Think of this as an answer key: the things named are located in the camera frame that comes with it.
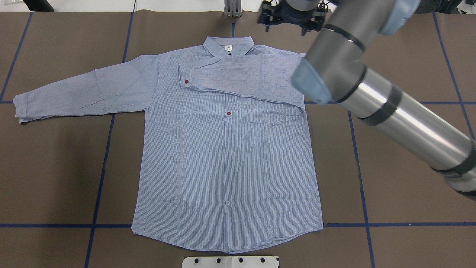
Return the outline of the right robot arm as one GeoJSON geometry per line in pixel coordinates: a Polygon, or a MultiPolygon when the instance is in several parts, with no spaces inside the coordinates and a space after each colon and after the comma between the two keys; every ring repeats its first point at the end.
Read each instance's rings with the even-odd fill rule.
{"type": "Polygon", "coordinates": [[[475,200],[475,140],[361,61],[376,35],[394,34],[420,2],[333,3],[335,12],[294,71],[293,87],[320,105],[344,106],[427,163],[457,193],[475,200]]]}

